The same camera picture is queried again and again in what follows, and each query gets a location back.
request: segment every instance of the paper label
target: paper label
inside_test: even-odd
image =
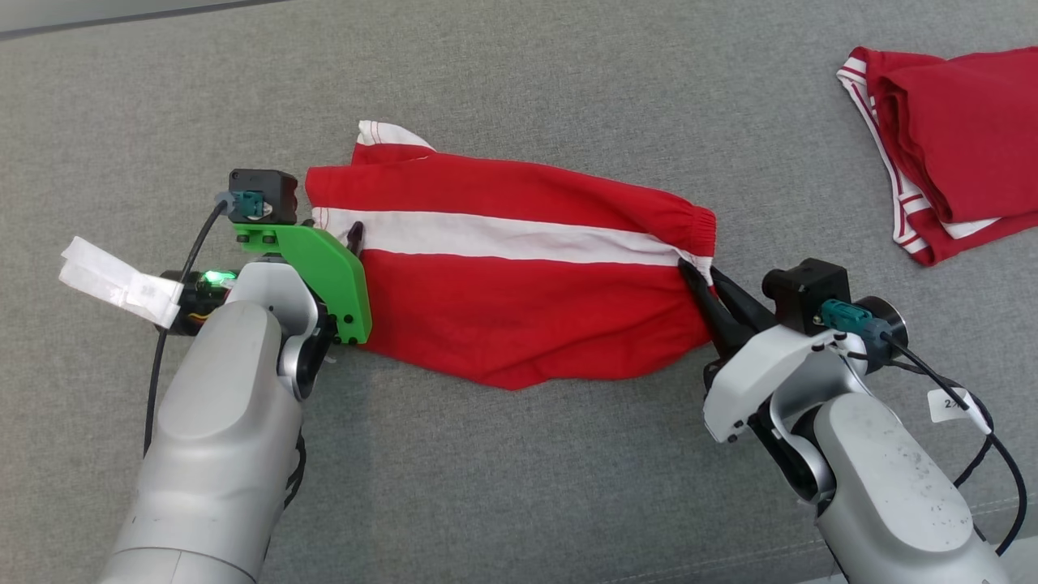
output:
[[[180,312],[184,284],[140,273],[81,237],[61,253],[58,279],[85,294],[169,329]]]
[[[952,388],[955,393],[959,394],[959,397],[965,396],[965,390],[961,388]],[[934,424],[939,424],[940,422],[947,422],[949,420],[960,420],[969,418],[969,414],[963,412],[959,405],[955,404],[955,400],[949,397],[945,390],[932,390],[926,394],[927,400],[930,402],[930,420],[933,420]]]

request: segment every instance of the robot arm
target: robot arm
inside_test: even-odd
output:
[[[184,278],[170,331],[196,338],[159,408],[102,584],[258,581],[286,485],[302,478],[302,402],[329,345],[371,330],[361,225],[348,249],[294,224],[295,178],[240,169],[230,183],[238,241],[265,255],[237,275],[213,272],[220,284]]]
[[[893,357],[883,334],[907,344],[896,311],[851,305],[846,270],[818,259],[765,277],[773,316],[719,271],[723,305],[681,269],[721,358],[705,371],[707,428],[754,433],[852,584],[1009,582],[958,490],[862,382]]]

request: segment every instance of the green 3d-printed part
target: green 3d-printed part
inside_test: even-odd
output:
[[[365,343],[372,332],[367,281],[360,259],[324,229],[305,225],[231,223],[242,248],[279,253],[296,268],[328,314],[335,315],[344,343]]]

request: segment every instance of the green led light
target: green led light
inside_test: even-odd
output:
[[[234,285],[234,279],[238,277],[235,272],[229,271],[219,271],[219,270],[209,270],[201,274],[206,281],[212,283],[213,285],[221,285],[223,287],[230,287]]]

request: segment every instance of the folded red shorts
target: folded red shorts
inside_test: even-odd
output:
[[[364,223],[372,352],[518,390],[644,376],[709,341],[677,263],[709,281],[715,219],[673,194],[367,120],[306,191],[339,240]]]
[[[945,60],[858,47],[837,73],[891,174],[919,261],[1038,224],[1038,48]]]

